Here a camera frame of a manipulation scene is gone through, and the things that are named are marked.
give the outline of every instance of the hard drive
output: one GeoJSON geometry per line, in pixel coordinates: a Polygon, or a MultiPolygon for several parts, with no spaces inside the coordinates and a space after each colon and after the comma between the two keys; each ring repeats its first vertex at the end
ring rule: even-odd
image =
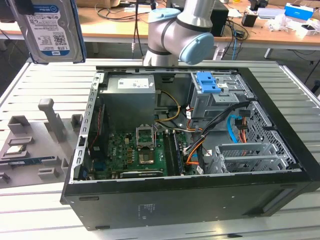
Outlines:
{"type": "Polygon", "coordinates": [[[36,64],[83,63],[86,48],[75,0],[7,0],[36,64]]]}

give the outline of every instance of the metal slotted table surface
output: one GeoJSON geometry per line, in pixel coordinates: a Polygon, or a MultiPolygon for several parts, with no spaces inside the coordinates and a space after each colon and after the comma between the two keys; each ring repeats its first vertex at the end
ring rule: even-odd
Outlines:
{"type": "MultiPolygon", "coordinates": [[[[0,98],[0,144],[11,116],[43,121],[41,98],[53,98],[61,118],[83,114],[96,66],[137,66],[128,59],[86,63],[26,63],[0,98]]],[[[271,61],[204,61],[200,66],[249,67],[299,137],[320,162],[320,101],[285,66],[271,61]]],[[[300,195],[271,217],[192,224],[87,231],[70,206],[59,200],[63,183],[0,189],[0,239],[310,240],[320,236],[320,189],[300,195]]]]}

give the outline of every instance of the floor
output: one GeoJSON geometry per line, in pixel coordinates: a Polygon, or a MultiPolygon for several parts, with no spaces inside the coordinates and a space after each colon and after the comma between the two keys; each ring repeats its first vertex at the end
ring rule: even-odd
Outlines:
{"type": "MultiPolygon", "coordinates": [[[[15,40],[10,42],[9,40],[5,41],[7,45],[7,50],[0,52],[0,95],[7,89],[10,82],[14,79],[20,68],[26,61],[28,55],[27,47],[22,40],[15,40]]],[[[108,58],[108,59],[130,59],[132,57],[131,53],[131,44],[128,43],[99,43],[99,53],[93,53],[92,44],[86,43],[87,57],[88,58],[108,58]]],[[[142,51],[145,53],[147,51],[147,46],[143,44],[142,51]]],[[[266,49],[264,48],[243,48],[242,51],[238,54],[237,60],[250,60],[250,61],[265,61],[266,49]]],[[[300,80],[304,82],[314,64],[320,58],[320,52],[316,51],[300,51],[296,54],[291,50],[274,50],[270,57],[270,61],[276,61],[281,65],[286,65],[300,80]]],[[[211,59],[213,56],[213,49],[210,53],[211,59]]],[[[134,58],[140,58],[141,54],[138,46],[136,46],[134,58]]],[[[231,60],[231,55],[225,55],[224,60],[231,60]]],[[[315,80],[320,80],[320,65],[313,72],[312,76],[307,82],[308,88],[314,86],[315,80]]]]}

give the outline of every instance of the motherboard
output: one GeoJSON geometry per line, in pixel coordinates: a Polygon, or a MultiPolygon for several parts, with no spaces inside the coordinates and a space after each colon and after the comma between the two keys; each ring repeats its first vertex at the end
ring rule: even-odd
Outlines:
{"type": "MultiPolygon", "coordinates": [[[[106,159],[96,159],[92,172],[96,180],[139,178],[139,177],[167,177],[175,175],[175,158],[181,156],[183,147],[187,145],[184,132],[165,133],[140,131],[111,133],[108,140],[106,159]],[[170,147],[176,147],[170,138],[175,138],[177,151],[171,156],[170,147]],[[150,143],[154,139],[154,146],[141,147],[139,144],[150,143]]],[[[181,172],[184,171],[181,159],[181,172]]]]}

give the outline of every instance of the green circuit board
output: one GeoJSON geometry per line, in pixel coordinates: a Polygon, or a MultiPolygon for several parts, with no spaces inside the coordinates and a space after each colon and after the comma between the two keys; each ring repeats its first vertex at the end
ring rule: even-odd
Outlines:
{"type": "MultiPolygon", "coordinates": [[[[107,158],[94,163],[94,176],[97,180],[117,179],[123,172],[161,171],[168,176],[164,138],[162,132],[156,133],[155,148],[137,148],[136,133],[112,133],[109,136],[107,158]]],[[[180,149],[187,144],[186,136],[176,135],[180,149]]],[[[139,142],[147,143],[151,136],[142,132],[139,142]]]]}

